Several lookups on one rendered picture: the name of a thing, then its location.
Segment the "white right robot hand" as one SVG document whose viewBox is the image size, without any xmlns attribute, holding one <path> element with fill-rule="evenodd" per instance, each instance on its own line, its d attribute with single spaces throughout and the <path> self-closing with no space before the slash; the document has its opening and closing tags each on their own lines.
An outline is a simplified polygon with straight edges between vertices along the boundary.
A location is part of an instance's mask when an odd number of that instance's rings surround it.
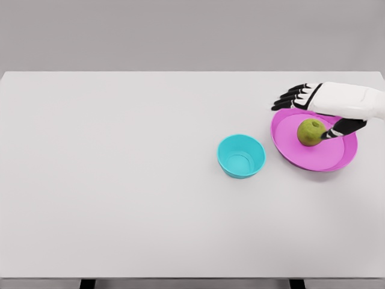
<svg viewBox="0 0 385 289">
<path fill-rule="evenodd" d="M 359 85 L 324 82 L 300 84 L 290 88 L 274 102 L 271 109 L 298 108 L 316 114 L 340 117 L 321 140 L 349 135 L 366 126 L 374 116 L 374 101 L 369 88 Z"/>
</svg>

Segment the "green apple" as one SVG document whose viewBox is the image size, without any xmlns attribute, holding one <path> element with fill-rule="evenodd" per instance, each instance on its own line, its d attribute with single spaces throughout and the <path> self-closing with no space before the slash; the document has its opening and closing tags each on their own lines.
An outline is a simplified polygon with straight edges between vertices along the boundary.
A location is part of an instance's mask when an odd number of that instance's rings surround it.
<svg viewBox="0 0 385 289">
<path fill-rule="evenodd" d="M 318 119 L 306 119 L 297 129 L 297 139 L 304 146 L 316 146 L 322 142 L 321 136 L 327 129 Z"/>
</svg>

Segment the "pink plate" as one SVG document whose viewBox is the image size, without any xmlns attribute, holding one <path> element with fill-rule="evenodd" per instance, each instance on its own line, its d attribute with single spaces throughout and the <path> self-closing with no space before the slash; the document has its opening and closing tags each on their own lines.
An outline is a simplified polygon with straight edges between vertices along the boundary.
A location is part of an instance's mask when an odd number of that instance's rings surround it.
<svg viewBox="0 0 385 289">
<path fill-rule="evenodd" d="M 352 162 L 358 150 L 355 133 L 324 140 L 316 146 L 304 146 L 297 139 L 297 128 L 306 119 L 319 120 L 327 129 L 339 120 L 297 108 L 277 111 L 271 121 L 271 138 L 285 159 L 297 167 L 316 172 L 332 172 Z"/>
</svg>

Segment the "blue bowl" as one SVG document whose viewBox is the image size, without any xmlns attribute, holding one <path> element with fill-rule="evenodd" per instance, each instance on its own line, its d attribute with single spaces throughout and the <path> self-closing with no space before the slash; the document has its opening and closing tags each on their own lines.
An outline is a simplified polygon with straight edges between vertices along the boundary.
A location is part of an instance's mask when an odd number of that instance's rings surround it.
<svg viewBox="0 0 385 289">
<path fill-rule="evenodd" d="M 257 174 L 263 168 L 266 152 L 255 138 L 235 134 L 220 141 L 217 147 L 217 160 L 228 176 L 245 179 Z"/>
</svg>

